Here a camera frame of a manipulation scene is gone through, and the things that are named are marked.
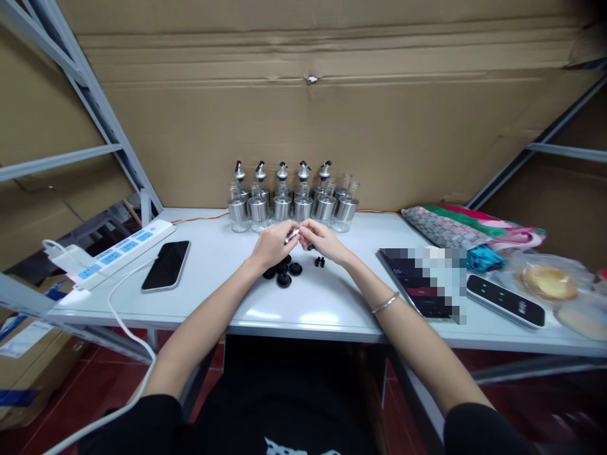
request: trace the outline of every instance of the silver bracelet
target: silver bracelet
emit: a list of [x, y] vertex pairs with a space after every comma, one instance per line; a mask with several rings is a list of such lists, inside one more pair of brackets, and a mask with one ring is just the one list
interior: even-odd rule
[[394, 301], [395, 301], [395, 300], [398, 298], [398, 295], [399, 295], [399, 294], [400, 294], [399, 292], [396, 292], [396, 294], [394, 294], [394, 295], [392, 296], [392, 298], [386, 302], [386, 304], [385, 304], [385, 305], [380, 306], [380, 307], [379, 307], [377, 310], [371, 310], [371, 313], [375, 314], [375, 313], [377, 313], [378, 311], [381, 311], [381, 310], [383, 310], [384, 308], [386, 308], [388, 305], [390, 305], [390, 303], [394, 302]]

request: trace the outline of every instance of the oil dispenser bottle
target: oil dispenser bottle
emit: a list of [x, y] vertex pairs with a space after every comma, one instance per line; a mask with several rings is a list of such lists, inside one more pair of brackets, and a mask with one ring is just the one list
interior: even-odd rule
[[272, 216], [272, 210], [270, 209], [270, 190], [264, 185], [264, 180], [266, 179], [264, 164], [265, 163], [263, 161], [260, 161], [257, 165], [257, 169], [255, 170], [255, 178], [257, 178], [259, 188], [261, 188], [262, 197], [266, 198], [266, 213], [267, 217], [270, 218]]
[[293, 200], [293, 219], [301, 223], [312, 216], [313, 199], [308, 196], [310, 184], [302, 182], [298, 196]]
[[335, 199], [335, 196], [333, 196], [335, 180], [328, 180], [326, 186], [323, 186], [323, 188], [324, 193], [319, 194], [317, 199], [314, 218], [323, 224], [329, 225], [333, 213], [335, 212], [335, 206], [337, 205], [337, 199]]
[[258, 182], [251, 185], [251, 198], [248, 200], [248, 211], [251, 214], [251, 229], [260, 233], [268, 227], [266, 199], [261, 195]]
[[274, 197], [274, 220], [281, 222], [289, 219], [291, 213], [291, 196], [286, 182], [278, 184], [278, 194]]
[[299, 189], [301, 188], [302, 183], [308, 182], [308, 178], [310, 177], [310, 166], [308, 166], [305, 161], [302, 161], [299, 165], [302, 167], [302, 170], [299, 171], [299, 173], [297, 174], [297, 176], [299, 177], [299, 185], [294, 187], [293, 189], [293, 199], [295, 199], [299, 195]]
[[236, 233], [248, 231], [251, 220], [247, 214], [247, 199], [240, 193], [240, 185], [237, 182], [230, 183], [228, 211], [232, 231]]
[[337, 206], [335, 207], [335, 213], [340, 211], [340, 198], [348, 193], [348, 187], [352, 181], [352, 174], [344, 174], [337, 181], [335, 188], [335, 199], [337, 199]]
[[329, 166], [331, 165], [331, 161], [326, 161], [321, 166], [321, 171], [318, 173], [320, 177], [320, 182], [317, 187], [314, 188], [314, 194], [312, 198], [314, 199], [314, 203], [312, 204], [312, 212], [316, 213], [316, 207], [318, 206], [318, 196], [325, 193], [327, 186], [327, 179], [331, 176], [329, 172]]
[[274, 189], [274, 197], [278, 196], [278, 187], [281, 183], [286, 183], [286, 179], [287, 177], [289, 177], [289, 173], [286, 171], [287, 169], [287, 165], [284, 161], [281, 161], [280, 164], [280, 169], [278, 170], [278, 172], [276, 173], [276, 177], [278, 177], [278, 183], [276, 184], [276, 187]]
[[245, 173], [240, 169], [240, 165], [240, 160], [236, 161], [236, 169], [234, 169], [234, 172], [236, 173], [235, 177], [236, 181], [238, 182], [238, 186], [240, 187], [240, 195], [246, 200], [248, 200], [251, 196], [251, 193], [248, 188], [242, 185], [242, 181], [245, 179]]
[[359, 182], [352, 180], [348, 187], [348, 193], [340, 198], [339, 210], [335, 212], [335, 216], [331, 220], [331, 229], [333, 231], [345, 233], [350, 230], [352, 218], [354, 218], [354, 214], [359, 208], [359, 186]]

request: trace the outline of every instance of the white cable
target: white cable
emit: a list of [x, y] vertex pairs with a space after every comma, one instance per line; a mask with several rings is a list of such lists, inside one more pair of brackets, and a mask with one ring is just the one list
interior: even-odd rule
[[[49, 243], [52, 243], [52, 244], [56, 243], [56, 242], [53, 242], [52, 240], [51, 241], [44, 240], [44, 242], [49, 242]], [[112, 412], [110, 415], [102, 417], [99, 420], [97, 420], [96, 422], [93, 422], [90, 425], [87, 425], [86, 427], [84, 427], [83, 429], [75, 432], [73, 435], [71, 435], [68, 438], [64, 439], [59, 444], [57, 444], [56, 446], [54, 446], [52, 449], [46, 451], [44, 453], [44, 455], [57, 455], [57, 454], [59, 454], [61, 451], [67, 449], [72, 444], [78, 442], [81, 438], [85, 437], [87, 434], [89, 434], [89, 433], [97, 430], [98, 428], [103, 427], [105, 424], [111, 422], [112, 420], [114, 420], [114, 419], [120, 417], [121, 415], [125, 414], [126, 412], [130, 411], [137, 404], [137, 402], [139, 401], [139, 399], [141, 398], [141, 395], [144, 392], [145, 386], [147, 385], [147, 380], [150, 378], [150, 374], [152, 373], [152, 369], [154, 368], [154, 365], [156, 364], [156, 354], [152, 350], [152, 348], [150, 348], [149, 344], [147, 344], [141, 338], [138, 338], [135, 335], [133, 335], [131, 333], [131, 331], [128, 329], [128, 327], [125, 326], [125, 323], [122, 322], [122, 319], [120, 319], [120, 316], [118, 316], [118, 313], [116, 313], [116, 310], [112, 306], [112, 301], [111, 300], [112, 300], [112, 295], [114, 295], [114, 292], [116, 292], [116, 290], [118, 289], [118, 287], [127, 278], [129, 278], [131, 275], [133, 275], [134, 273], [138, 272], [139, 270], [143, 269], [144, 267], [150, 265], [156, 259], [158, 259], [158, 257], [155, 257], [151, 261], [146, 262], [145, 264], [141, 265], [140, 267], [137, 267], [135, 270], [133, 270], [133, 271], [127, 273], [126, 275], [124, 275], [123, 277], [121, 277], [121, 280], [118, 283], [116, 283], [116, 285], [114, 286], [114, 288], [111, 290], [111, 292], [107, 296], [107, 305], [109, 306], [109, 309], [112, 311], [112, 314], [114, 315], [114, 317], [118, 321], [118, 325], [120, 325], [120, 327], [124, 330], [124, 332], [126, 333], [126, 335], [130, 339], [132, 339], [132, 340], [138, 342], [139, 344], [141, 344], [147, 350], [147, 352], [150, 354], [150, 357], [152, 358], [152, 363], [150, 364], [150, 367], [148, 368], [147, 373], [145, 374], [144, 380], [142, 381], [141, 386], [139, 387], [139, 391], [137, 392], [137, 395], [135, 395], [135, 398], [133, 398], [133, 400], [130, 403], [128, 403], [126, 406], [124, 406], [123, 408], [120, 408], [117, 411]]]

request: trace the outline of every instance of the product box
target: product box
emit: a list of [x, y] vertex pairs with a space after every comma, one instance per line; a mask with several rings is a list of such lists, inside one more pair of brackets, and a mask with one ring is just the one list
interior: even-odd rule
[[[65, 276], [49, 280], [41, 292], [69, 292], [71, 282]], [[0, 430], [6, 430], [25, 427], [38, 417], [87, 342], [3, 308], [0, 327]]]

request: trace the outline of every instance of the metal shelf frame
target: metal shelf frame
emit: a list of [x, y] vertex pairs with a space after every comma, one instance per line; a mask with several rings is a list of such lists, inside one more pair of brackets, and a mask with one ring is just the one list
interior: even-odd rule
[[[156, 209], [157, 213], [162, 212], [164, 207], [128, 141], [61, 8], [56, 0], [22, 0], [22, 4], [25, 9], [15, 0], [0, 0], [0, 11], [9, 18], [12, 24], [24, 36], [33, 40], [62, 68], [107, 145], [15, 164], [14, 166], [2, 167], [0, 168], [0, 181], [112, 153], [118, 160], [130, 183], [140, 195], [142, 201], [142, 222], [146, 225], [152, 218], [152, 206]], [[560, 147], [547, 144], [547, 142], [606, 82], [607, 76], [603, 77], [568, 112], [555, 122], [538, 142], [534, 142], [527, 147], [512, 163], [493, 178], [469, 202], [468, 207], [473, 209], [480, 207], [536, 152], [566, 154], [567, 156], [603, 161], [603, 155], [607, 152]], [[144, 363], [149, 363], [147, 353], [139, 344], [121, 337], [104, 327], [64, 324], [55, 320], [49, 320], [47, 312], [54, 305], [55, 302], [48, 297], [39, 294], [4, 274], [0, 274], [0, 306], [40, 318], [45, 322], [93, 343], [113, 349]], [[155, 346], [155, 330], [149, 329], [148, 335], [151, 345]]]
[[599, 90], [607, 83], [607, 74], [599, 79], [573, 106], [561, 115], [548, 127], [536, 141], [529, 144], [525, 150], [505, 166], [491, 179], [472, 199], [466, 207], [479, 210], [529, 159], [537, 152], [554, 155], [563, 155], [590, 161], [607, 162], [607, 152], [602, 150], [579, 149], [577, 147], [564, 147], [562, 145], [548, 144], [555, 134], [576, 115]]

